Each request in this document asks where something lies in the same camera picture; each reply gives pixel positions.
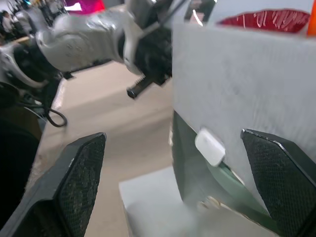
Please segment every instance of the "orange object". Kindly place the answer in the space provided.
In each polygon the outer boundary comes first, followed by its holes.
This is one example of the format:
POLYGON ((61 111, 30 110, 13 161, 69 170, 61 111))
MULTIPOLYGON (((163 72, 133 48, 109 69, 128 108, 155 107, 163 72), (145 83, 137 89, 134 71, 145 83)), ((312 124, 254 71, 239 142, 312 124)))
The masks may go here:
POLYGON ((310 23, 307 30, 308 36, 316 36, 316 0, 314 0, 310 23))

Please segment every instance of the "white plastic tab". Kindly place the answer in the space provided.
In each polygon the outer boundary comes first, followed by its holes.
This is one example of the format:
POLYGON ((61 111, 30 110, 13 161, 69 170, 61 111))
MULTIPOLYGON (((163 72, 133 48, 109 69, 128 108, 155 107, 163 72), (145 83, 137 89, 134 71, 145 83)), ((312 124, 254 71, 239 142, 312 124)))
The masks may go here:
POLYGON ((225 156, 225 147, 206 128, 202 128, 198 132, 195 144, 210 165, 216 167, 222 162, 225 156))

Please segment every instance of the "black cable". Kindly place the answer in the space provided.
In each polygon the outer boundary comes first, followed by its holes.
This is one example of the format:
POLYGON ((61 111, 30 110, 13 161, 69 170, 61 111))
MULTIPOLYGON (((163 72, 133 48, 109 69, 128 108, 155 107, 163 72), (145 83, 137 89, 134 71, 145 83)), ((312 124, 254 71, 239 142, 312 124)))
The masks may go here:
POLYGON ((54 127, 64 127, 64 126, 67 126, 67 124, 68 124, 67 118, 61 112, 58 112, 58 111, 56 111, 56 110, 54 110, 52 108, 45 108, 44 105, 35 105, 35 104, 26 104, 26 103, 17 103, 17 105, 18 106, 22 106, 22 107, 26 107, 26 108, 29 108, 29 109, 31 109, 31 108, 43 108, 45 117, 51 123, 51 125, 53 125, 54 127), (50 117, 49 111, 53 112, 54 114, 59 115, 63 119, 64 122, 62 124, 55 123, 52 120, 52 118, 50 117))
POLYGON ((167 15, 165 16, 161 21, 160 21, 160 26, 164 26, 165 23, 176 13, 176 11, 179 10, 180 7, 182 7, 182 5, 186 2, 187 0, 181 0, 181 2, 179 2, 178 5, 176 5, 176 7, 167 15))

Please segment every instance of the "cable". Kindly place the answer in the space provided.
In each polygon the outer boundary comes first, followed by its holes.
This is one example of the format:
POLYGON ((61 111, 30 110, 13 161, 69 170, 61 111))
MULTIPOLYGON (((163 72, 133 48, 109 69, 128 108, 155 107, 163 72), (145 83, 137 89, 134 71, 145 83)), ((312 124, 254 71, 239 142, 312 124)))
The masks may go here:
POLYGON ((68 120, 67 118, 61 113, 61 112, 58 112, 56 110, 53 110, 52 108, 46 108, 45 109, 45 106, 44 105, 35 105, 35 104, 25 104, 25 103, 18 103, 17 104, 18 106, 22 106, 22 107, 26 107, 26 109, 29 109, 29 108, 43 108, 44 109, 44 114, 45 114, 45 117, 47 118, 47 120, 51 123, 51 125, 53 125, 54 127, 64 127, 64 126, 67 126, 68 124, 68 120), (52 118, 50 117, 49 115, 49 111, 59 115, 62 119, 63 119, 63 123, 62 124, 57 124, 55 123, 52 118))
POLYGON ((180 7, 182 7, 182 5, 186 2, 187 0, 181 0, 181 2, 179 2, 178 5, 176 5, 176 7, 167 15, 165 16, 161 22, 160 22, 160 26, 164 26, 165 23, 179 10, 180 7))
POLYGON ((44 122, 46 122, 45 119, 43 119, 38 113, 34 112, 33 110, 27 108, 27 107, 23 107, 24 109, 30 111, 31 113, 35 114, 37 117, 39 117, 41 120, 43 120, 44 122))

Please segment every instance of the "person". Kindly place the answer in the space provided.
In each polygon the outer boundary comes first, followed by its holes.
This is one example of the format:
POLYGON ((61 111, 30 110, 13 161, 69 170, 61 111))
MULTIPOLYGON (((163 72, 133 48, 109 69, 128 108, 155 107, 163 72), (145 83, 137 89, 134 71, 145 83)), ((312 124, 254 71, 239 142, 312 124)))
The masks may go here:
POLYGON ((10 14, 7 11, 2 12, 2 26, 5 31, 5 39, 10 40, 13 38, 13 25, 10 14))

